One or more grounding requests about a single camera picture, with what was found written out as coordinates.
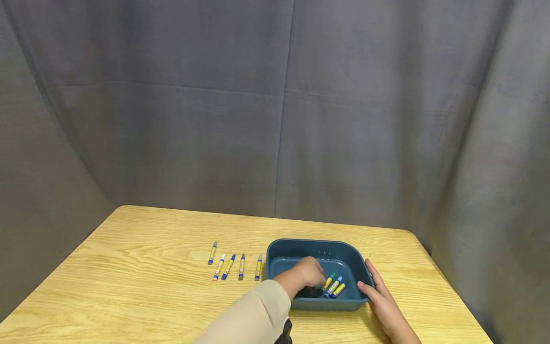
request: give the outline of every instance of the plastic bin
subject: plastic bin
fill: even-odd
[[[325,277],[335,272],[335,279],[342,276],[342,280],[347,280],[348,284],[336,299],[324,298],[319,288],[305,288],[292,301],[292,309],[352,312],[369,301],[367,295],[357,288],[357,281],[374,285],[367,266],[357,249],[341,241],[275,240],[267,248],[267,278],[274,278],[307,256],[315,257],[319,261]]]

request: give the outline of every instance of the gray backdrop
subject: gray backdrop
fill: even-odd
[[[406,228],[550,337],[550,2],[2,4],[0,319],[139,204]]]

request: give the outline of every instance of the wood grain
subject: wood grain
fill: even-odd
[[[189,343],[253,288],[277,238],[341,240],[370,257],[423,343],[490,343],[408,231],[122,206],[0,324],[2,343]],[[207,265],[218,240],[214,266]],[[212,281],[222,253],[247,257]],[[369,307],[295,312],[295,343],[388,342]]]

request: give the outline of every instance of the crayon wrapper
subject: crayon wrapper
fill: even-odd
[[[331,287],[327,290],[327,293],[332,294],[332,292],[338,287],[339,284],[340,284],[339,281],[334,281]]]
[[[344,290],[345,288],[345,284],[342,283],[341,285],[338,286],[338,288],[336,288],[336,290],[334,291],[334,293],[332,293],[332,296],[333,297],[337,297],[338,295],[340,295],[340,293],[342,292],[342,290]]]
[[[214,253],[216,252],[216,246],[212,246],[212,251],[210,251],[210,259],[214,260]]]
[[[262,269],[262,261],[259,260],[258,264],[256,264],[256,276],[260,275],[260,270]]]
[[[328,286],[331,285],[332,278],[327,278],[327,283],[324,284],[323,291],[327,290]]]
[[[231,259],[231,260],[229,261],[229,264],[227,264],[227,268],[225,269],[224,274],[227,275],[227,274],[229,273],[229,270],[231,270],[231,267],[233,266],[233,262],[234,262],[233,259]]]

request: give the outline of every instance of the finger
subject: finger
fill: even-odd
[[[319,269],[319,271],[321,273],[323,273],[323,267],[321,266],[321,264],[319,263],[319,261],[316,259],[315,262],[317,262],[317,268]]]
[[[370,273],[372,275],[372,279],[375,282],[376,290],[378,290],[379,292],[386,291],[387,289],[386,289],[386,285],[384,284],[384,280],[382,279],[382,276],[380,276],[380,274],[376,270],[375,266],[372,265],[371,260],[368,259],[368,258],[365,259],[365,264],[367,265],[367,268],[368,268],[368,270],[370,271]]]
[[[327,279],[326,279],[325,276],[323,275],[323,272],[321,272],[321,273],[319,274],[319,283],[318,283],[318,285],[324,286],[326,282],[327,282]]]
[[[359,281],[357,282],[357,288],[359,288],[363,294],[367,295],[374,305],[381,305],[384,302],[384,297],[368,284]]]

